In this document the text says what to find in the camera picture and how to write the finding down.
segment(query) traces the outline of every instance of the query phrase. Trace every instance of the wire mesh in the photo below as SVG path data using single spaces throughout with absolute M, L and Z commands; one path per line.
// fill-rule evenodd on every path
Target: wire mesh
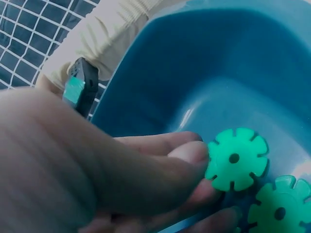
M 0 0 L 0 89 L 34 86 L 44 62 L 99 1 Z M 104 89 L 101 83 L 95 102 Z

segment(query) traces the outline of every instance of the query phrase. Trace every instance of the gear tooth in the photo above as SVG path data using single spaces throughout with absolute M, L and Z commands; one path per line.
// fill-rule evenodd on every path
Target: gear tooth
M 276 178 L 275 182 L 278 192 L 288 192 L 289 189 L 293 188 L 296 178 L 291 175 L 280 176 Z
M 220 191 L 229 192 L 230 191 L 230 182 L 228 179 L 223 179 L 222 176 L 216 177 L 212 181 L 212 186 Z
M 207 167 L 206 172 L 205 172 L 205 178 L 208 180 L 211 180 L 216 175 L 217 175 L 216 163 L 215 163 L 215 161 L 211 161 Z
M 262 233 L 262 232 L 260 232 L 259 227 L 253 227 L 249 229 L 248 233 Z
M 216 136 L 216 141 L 219 143 L 225 143 L 229 138 L 233 137 L 233 130 L 228 129 L 225 131 L 222 131 Z
M 210 142 L 207 145 L 209 157 L 212 159 L 218 154 L 218 145 L 215 142 Z
M 237 227 L 233 233 L 241 233 L 241 229 L 239 227 Z
M 261 209 L 260 206 L 252 204 L 248 211 L 247 221 L 249 224 L 257 222 L 258 216 L 260 216 Z
M 237 128 L 236 136 L 240 140 L 249 141 L 254 136 L 255 132 L 248 128 Z
M 304 200 L 304 199 L 308 198 L 309 196 L 311 196 L 311 187 L 308 184 L 308 182 L 306 182 L 303 179 L 299 179 L 296 182 L 296 185 L 295 185 L 294 189 L 296 190 L 297 194 L 299 195 L 299 197 L 302 200 Z
M 271 183 L 267 183 L 262 187 L 256 195 L 256 199 L 265 202 L 268 197 L 273 193 L 273 186 Z
M 302 222 L 304 222 L 306 224 L 311 223 L 311 214 L 310 213 L 311 213 L 311 201 L 308 201 L 303 205 L 303 213 L 301 213 Z
M 255 174 L 255 176 L 260 177 L 263 175 L 268 165 L 268 159 L 266 157 L 260 157 L 256 159 L 255 164 L 252 167 L 251 172 Z
M 266 154 L 268 152 L 266 141 L 259 135 L 257 135 L 257 137 L 251 142 L 251 145 L 256 154 Z
M 239 180 L 235 181 L 234 183 L 234 191 L 242 191 L 242 190 L 245 190 L 247 188 L 249 188 L 250 186 L 252 186 L 254 183 L 254 180 L 246 175 L 242 178 L 240 178 Z

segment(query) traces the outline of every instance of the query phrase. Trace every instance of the blue plastic bin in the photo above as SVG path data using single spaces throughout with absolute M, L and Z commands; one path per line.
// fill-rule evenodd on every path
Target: blue plastic bin
M 164 10 L 136 38 L 93 116 L 115 136 L 174 131 L 205 142 L 229 128 L 269 144 L 270 169 L 311 182 L 311 5 L 301 0 L 192 0 Z M 176 232 L 254 195 L 227 193 Z

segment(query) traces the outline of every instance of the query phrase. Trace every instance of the white grid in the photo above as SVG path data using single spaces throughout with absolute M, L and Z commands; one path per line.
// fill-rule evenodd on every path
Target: white grid
M 42 64 L 48 59 L 49 55 L 55 49 L 53 46 L 59 46 L 63 40 L 63 38 L 61 39 L 57 38 L 60 33 L 60 30 L 64 30 L 65 32 L 66 31 L 69 32 L 71 30 L 71 28 L 68 25 L 66 25 L 66 22 L 65 22 L 66 20 L 68 21 L 68 17 L 74 17 L 77 23 L 78 21 L 83 19 L 83 17 L 87 13 L 89 13 L 89 12 L 84 12 L 82 15 L 79 13 L 79 11 L 76 11 L 77 7 L 74 7 L 74 6 L 78 6 L 78 4 L 83 3 L 83 4 L 87 4 L 89 9 L 92 9 L 93 7 L 97 5 L 97 3 L 95 3 L 95 0 L 70 0 L 68 7 L 58 5 L 53 0 L 36 0 L 36 2 L 39 1 L 43 5 L 40 13 L 38 13 L 38 11 L 35 12 L 29 7 L 25 8 L 25 6 L 28 3 L 31 3 L 31 1 L 34 1 L 34 0 L 23 0 L 23 1 L 21 0 L 20 1 L 0 0 L 0 5 L 2 5 L 2 8 L 1 8 L 2 12 L 0 10 L 0 25 L 1 23 L 5 24 L 7 22 L 14 25 L 13 30 L 10 33 L 6 32 L 4 27 L 2 26 L 0 27 L 0 35 L 6 36 L 6 38 L 8 38 L 7 39 L 8 44 L 3 45 L 4 42 L 3 43 L 1 42 L 1 36 L 0 36 L 0 50 L 3 51 L 2 54 L 0 55 L 0 89 L 15 89 L 16 87 L 18 87 L 18 85 L 13 84 L 13 80 L 16 78 L 19 79 L 19 83 L 22 83 L 21 85 L 34 86 L 36 82 L 36 78 L 42 68 Z M 57 9 L 61 9 L 64 12 L 64 15 L 60 22 L 56 22 L 55 20 L 53 20 L 53 18 L 48 18 L 43 15 L 44 11 L 49 6 L 56 7 Z M 15 19 L 11 19 L 12 17 L 9 17 L 7 15 L 7 12 L 12 8 L 14 8 L 16 11 L 19 10 L 19 13 L 17 16 L 15 16 Z M 20 21 L 21 14 L 23 12 L 31 14 L 37 18 L 33 28 L 26 26 L 25 25 L 26 23 L 23 23 Z M 40 30 L 37 30 L 40 20 L 44 20 L 45 22 L 48 22 L 48 24 L 51 27 L 57 27 L 57 30 L 55 31 L 53 36 L 44 35 L 43 33 L 40 32 Z M 22 39 L 15 36 L 17 27 L 23 28 L 27 30 L 27 32 L 30 33 L 28 42 L 22 41 Z M 38 48 L 35 48 L 32 45 L 34 36 L 38 38 L 38 40 L 36 40 L 38 42 L 39 40 L 48 41 L 49 46 L 47 50 L 40 51 Z M 18 55 L 18 52 L 15 52 L 14 50 L 10 49 L 10 47 L 12 46 L 12 42 L 15 43 L 16 50 L 18 50 L 18 46 L 20 46 L 21 48 L 25 47 L 26 48 L 25 51 Z M 32 52 L 38 54 L 41 58 L 43 58 L 43 62 L 40 65 L 38 64 L 35 65 L 34 64 L 35 62 L 32 62 L 31 59 L 25 58 L 29 50 L 32 50 Z M 8 55 L 10 55 L 11 57 L 14 57 L 14 59 L 17 60 L 17 63 L 15 64 L 14 68 L 12 68 L 12 66 L 4 65 L 4 64 L 10 63 L 10 61 L 5 59 L 5 56 L 8 56 Z M 31 68 L 32 71 L 34 72 L 34 75 L 32 74 L 30 76 L 28 74 L 18 73 L 17 70 L 21 63 L 29 66 L 29 68 Z M 103 89 L 106 88 L 106 86 L 101 83 L 99 86 L 100 86 L 100 92 L 102 92 Z

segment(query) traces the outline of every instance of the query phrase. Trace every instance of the beige clothing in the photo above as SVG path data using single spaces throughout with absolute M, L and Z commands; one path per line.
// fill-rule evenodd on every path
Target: beige clothing
M 42 73 L 62 91 L 68 72 L 83 57 L 99 70 L 100 80 L 112 73 L 151 15 L 182 0 L 101 0 L 69 32 L 46 61 Z

